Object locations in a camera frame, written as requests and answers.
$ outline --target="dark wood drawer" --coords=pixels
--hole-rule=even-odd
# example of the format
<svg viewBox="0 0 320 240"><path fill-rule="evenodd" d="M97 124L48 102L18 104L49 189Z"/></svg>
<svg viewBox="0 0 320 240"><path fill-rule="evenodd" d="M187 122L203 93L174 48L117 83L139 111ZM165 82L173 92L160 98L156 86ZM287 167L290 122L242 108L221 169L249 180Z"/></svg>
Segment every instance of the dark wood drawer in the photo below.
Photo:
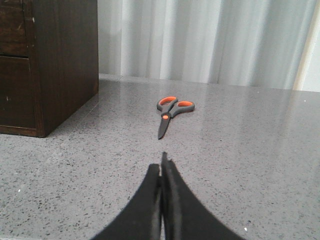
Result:
<svg viewBox="0 0 320 240"><path fill-rule="evenodd" d="M36 127L27 58L0 56L0 125Z"/></svg>
<svg viewBox="0 0 320 240"><path fill-rule="evenodd" d="M0 54L27 55L24 12L20 0L0 0Z"/></svg>

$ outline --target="wall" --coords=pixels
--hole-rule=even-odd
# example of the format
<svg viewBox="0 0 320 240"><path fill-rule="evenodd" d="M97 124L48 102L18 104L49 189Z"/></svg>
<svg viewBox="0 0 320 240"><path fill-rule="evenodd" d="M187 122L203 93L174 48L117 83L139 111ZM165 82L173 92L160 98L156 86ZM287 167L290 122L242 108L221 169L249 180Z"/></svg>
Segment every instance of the wall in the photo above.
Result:
<svg viewBox="0 0 320 240"><path fill-rule="evenodd" d="M320 31L318 31L311 61L302 86L303 91L320 92Z"/></svg>

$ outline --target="speckled countertop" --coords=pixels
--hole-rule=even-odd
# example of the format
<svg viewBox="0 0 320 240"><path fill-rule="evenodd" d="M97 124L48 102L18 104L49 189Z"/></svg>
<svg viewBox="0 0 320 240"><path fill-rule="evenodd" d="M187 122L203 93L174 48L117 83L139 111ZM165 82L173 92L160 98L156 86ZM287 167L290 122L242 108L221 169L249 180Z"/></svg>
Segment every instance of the speckled countertop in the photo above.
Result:
<svg viewBox="0 0 320 240"><path fill-rule="evenodd" d="M47 138L0 135L0 239L88 240L168 152L248 240L320 240L320 93L100 76ZM157 139L157 101L195 103Z"/></svg>

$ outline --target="curtain fold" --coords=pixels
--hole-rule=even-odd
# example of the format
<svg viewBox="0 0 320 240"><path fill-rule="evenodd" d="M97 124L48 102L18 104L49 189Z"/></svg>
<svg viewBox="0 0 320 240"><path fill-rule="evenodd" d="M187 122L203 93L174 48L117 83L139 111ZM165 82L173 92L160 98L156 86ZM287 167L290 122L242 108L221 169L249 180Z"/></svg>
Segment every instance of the curtain fold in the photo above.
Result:
<svg viewBox="0 0 320 240"><path fill-rule="evenodd" d="M316 0L98 0L99 72L291 89Z"/></svg>

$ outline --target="scissor blade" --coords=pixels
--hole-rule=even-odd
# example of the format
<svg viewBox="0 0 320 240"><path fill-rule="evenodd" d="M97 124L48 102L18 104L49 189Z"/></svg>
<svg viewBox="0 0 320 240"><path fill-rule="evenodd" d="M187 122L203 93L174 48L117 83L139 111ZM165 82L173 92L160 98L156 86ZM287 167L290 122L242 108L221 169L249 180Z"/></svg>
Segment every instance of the scissor blade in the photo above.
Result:
<svg viewBox="0 0 320 240"><path fill-rule="evenodd" d="M168 117L167 119L164 119L163 117L161 118L161 123L158 131L158 139L162 139L164 137L167 131L169 122L170 122L170 117Z"/></svg>

